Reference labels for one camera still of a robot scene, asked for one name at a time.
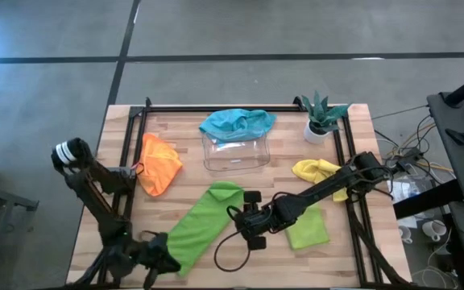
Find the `blue microfiber towel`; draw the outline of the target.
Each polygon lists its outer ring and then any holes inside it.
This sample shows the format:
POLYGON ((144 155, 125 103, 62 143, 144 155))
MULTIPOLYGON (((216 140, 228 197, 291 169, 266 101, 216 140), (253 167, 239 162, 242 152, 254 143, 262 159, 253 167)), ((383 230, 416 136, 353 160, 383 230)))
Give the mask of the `blue microfiber towel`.
POLYGON ((219 143, 242 142, 263 137, 275 122, 276 116, 265 110, 219 110, 203 121, 199 130, 219 143))

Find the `black aluminium table frame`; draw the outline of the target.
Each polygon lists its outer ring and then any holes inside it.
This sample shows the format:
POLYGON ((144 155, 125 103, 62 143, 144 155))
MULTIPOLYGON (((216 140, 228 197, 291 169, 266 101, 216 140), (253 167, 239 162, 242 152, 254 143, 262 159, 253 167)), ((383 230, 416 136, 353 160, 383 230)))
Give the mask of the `black aluminium table frame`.
MULTIPOLYGON (((128 214, 135 238, 149 231, 169 231, 217 180, 230 180, 247 190, 258 190, 264 201, 279 191, 298 193, 307 183, 292 174, 299 160, 324 159, 340 164, 354 153, 377 152, 374 129, 367 105, 354 104, 349 118, 341 122, 338 135, 322 144, 305 141, 307 114, 295 105, 269 105, 276 123, 267 136, 271 161, 261 167, 238 172, 211 172, 203 164, 200 123, 213 111, 212 105, 111 106, 101 133, 97 158, 106 167, 131 165, 142 133, 167 142, 183 164, 166 192, 148 196, 135 190, 131 205, 114 201, 128 214)), ((293 251, 284 233, 267 236, 267 248, 248 252, 243 239, 227 226, 185 276, 165 274, 157 288, 356 288, 362 280, 374 281, 374 268, 367 253, 355 255, 345 204, 320 203, 329 242, 293 251)))

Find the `yellow microfiber towel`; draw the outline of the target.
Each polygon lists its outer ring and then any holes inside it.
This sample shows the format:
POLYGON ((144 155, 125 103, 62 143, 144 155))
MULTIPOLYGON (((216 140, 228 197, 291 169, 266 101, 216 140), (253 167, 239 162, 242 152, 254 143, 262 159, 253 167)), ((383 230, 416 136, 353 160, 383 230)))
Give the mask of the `yellow microfiber towel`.
POLYGON ((318 184, 331 177, 340 168, 324 159, 304 159, 292 167, 292 173, 302 180, 318 184))

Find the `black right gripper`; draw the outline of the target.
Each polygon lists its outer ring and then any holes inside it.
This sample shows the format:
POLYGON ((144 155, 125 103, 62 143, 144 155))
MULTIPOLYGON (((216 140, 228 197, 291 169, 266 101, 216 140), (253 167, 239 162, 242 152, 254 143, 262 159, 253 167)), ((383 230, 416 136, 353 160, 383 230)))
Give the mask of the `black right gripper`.
POLYGON ((236 230, 242 232, 249 251, 263 250, 267 247, 263 234, 273 230, 274 200, 277 195, 274 195, 267 204, 262 206, 259 206, 262 201, 260 191, 246 191, 243 197, 243 211, 234 207, 234 219, 242 219, 234 221, 236 230))

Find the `white plastic bag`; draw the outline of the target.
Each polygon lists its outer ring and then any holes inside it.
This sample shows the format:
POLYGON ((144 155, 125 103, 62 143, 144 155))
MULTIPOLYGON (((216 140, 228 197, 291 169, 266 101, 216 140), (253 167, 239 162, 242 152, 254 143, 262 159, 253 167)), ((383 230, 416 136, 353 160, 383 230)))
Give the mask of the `white plastic bag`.
POLYGON ((392 182, 391 196, 392 203, 398 203, 410 197, 415 197, 421 194, 416 183, 410 180, 398 180, 392 182))

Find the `orange microfiber towel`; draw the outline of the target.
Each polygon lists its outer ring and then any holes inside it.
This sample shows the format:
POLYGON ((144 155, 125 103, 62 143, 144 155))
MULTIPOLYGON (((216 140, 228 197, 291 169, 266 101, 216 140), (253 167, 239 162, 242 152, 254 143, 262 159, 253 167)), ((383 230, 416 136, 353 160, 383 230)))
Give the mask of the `orange microfiber towel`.
POLYGON ((167 142, 155 135, 143 134, 136 176, 149 196, 163 194, 182 166, 178 153, 167 142))

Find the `bright green microfiber towel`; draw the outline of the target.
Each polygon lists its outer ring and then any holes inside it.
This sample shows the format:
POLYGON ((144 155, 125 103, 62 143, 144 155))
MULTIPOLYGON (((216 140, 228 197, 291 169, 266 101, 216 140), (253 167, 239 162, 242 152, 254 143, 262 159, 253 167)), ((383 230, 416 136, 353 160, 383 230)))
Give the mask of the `bright green microfiber towel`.
POLYGON ((211 243, 230 223, 228 206, 243 205, 244 189, 234 182, 216 181, 168 233, 168 251, 185 277, 211 243))

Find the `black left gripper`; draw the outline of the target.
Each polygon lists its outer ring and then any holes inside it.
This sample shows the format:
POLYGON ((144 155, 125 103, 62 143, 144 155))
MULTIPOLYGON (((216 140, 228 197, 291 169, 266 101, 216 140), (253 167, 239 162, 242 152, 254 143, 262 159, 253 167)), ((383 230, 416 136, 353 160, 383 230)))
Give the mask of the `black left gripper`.
POLYGON ((154 237, 150 241, 139 243, 137 263, 148 270, 143 288, 151 288, 159 274, 178 272, 181 269, 180 263, 175 258, 169 253, 165 254, 168 234, 164 232, 153 232, 153 234, 154 237))

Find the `clear plastic bin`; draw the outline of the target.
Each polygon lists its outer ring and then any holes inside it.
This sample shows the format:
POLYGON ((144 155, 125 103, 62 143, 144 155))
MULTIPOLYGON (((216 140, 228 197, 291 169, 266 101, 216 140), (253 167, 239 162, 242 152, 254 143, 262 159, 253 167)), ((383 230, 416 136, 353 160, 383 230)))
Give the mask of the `clear plastic bin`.
POLYGON ((267 134, 263 130, 231 140, 218 133, 203 133, 203 164, 211 172, 238 172, 261 168, 271 161, 267 134))

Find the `green plant in white pot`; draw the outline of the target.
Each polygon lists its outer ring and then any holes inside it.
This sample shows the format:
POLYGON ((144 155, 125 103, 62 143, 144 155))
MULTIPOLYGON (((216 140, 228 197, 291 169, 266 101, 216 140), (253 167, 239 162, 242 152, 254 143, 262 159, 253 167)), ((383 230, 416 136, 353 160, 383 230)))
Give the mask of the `green plant in white pot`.
POLYGON ((315 91, 313 103, 308 97, 302 95, 302 104, 308 112, 308 123, 304 127, 304 139, 313 144, 320 144, 334 131, 339 130, 338 119, 347 115, 351 104, 329 107, 329 98, 321 99, 315 91))

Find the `pale lime green microfiber towel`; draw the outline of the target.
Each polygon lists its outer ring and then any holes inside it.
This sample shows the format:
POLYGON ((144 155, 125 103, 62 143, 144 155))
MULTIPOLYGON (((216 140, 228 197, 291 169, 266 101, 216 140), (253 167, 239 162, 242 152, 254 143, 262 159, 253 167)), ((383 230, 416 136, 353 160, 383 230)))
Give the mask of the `pale lime green microfiber towel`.
POLYGON ((329 242, 324 218, 318 205, 308 207, 298 217, 296 223, 285 230, 285 233, 294 251, 329 242))

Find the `black power box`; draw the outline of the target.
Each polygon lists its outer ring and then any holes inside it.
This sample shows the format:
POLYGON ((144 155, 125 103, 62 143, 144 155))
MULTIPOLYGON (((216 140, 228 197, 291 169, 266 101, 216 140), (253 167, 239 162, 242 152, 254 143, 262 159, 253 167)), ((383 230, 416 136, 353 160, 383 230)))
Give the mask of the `black power box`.
POLYGON ((399 156, 396 159, 396 163, 402 166, 406 164, 415 164, 419 160, 423 159, 423 152, 417 149, 416 147, 411 148, 409 151, 399 156))

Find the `black metal floor beam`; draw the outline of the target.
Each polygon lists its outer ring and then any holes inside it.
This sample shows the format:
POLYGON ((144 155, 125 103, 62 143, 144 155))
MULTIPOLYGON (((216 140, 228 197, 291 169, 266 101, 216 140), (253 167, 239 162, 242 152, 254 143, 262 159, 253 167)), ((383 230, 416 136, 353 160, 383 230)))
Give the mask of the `black metal floor beam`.
POLYGON ((448 205, 453 201, 462 201, 462 190, 458 180, 454 179, 431 188, 417 196, 409 197, 393 205, 397 219, 407 218, 429 209, 448 205))

